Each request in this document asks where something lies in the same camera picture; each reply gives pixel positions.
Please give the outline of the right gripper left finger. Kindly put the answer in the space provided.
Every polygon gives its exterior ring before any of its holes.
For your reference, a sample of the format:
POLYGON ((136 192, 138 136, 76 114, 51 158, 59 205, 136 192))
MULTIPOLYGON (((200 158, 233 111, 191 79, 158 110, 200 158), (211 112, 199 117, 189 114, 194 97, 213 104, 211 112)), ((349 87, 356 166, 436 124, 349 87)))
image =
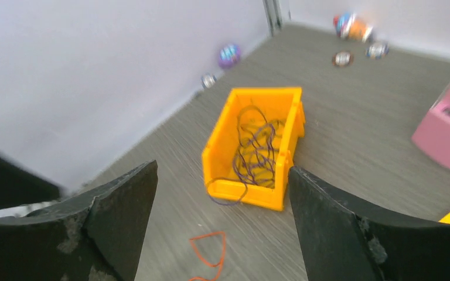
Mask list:
POLYGON ((134 280, 157 171, 152 160, 24 217, 1 217, 0 280, 134 280))

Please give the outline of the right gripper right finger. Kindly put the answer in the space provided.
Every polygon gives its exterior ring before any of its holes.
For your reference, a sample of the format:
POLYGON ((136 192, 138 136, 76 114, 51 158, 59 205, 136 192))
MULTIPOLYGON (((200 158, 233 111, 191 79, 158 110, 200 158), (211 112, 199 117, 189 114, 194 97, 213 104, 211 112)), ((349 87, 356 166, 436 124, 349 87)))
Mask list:
POLYGON ((450 280, 450 224, 383 208, 298 166, 288 184, 309 280, 450 280))

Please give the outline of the orange plastic bin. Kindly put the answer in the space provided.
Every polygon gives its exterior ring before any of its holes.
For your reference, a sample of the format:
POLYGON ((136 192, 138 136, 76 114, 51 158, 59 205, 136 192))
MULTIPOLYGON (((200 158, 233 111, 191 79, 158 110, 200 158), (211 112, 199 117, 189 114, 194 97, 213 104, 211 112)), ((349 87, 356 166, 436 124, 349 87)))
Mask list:
POLYGON ((202 152, 218 204, 281 211, 296 144, 305 134, 302 88, 234 88, 202 152))

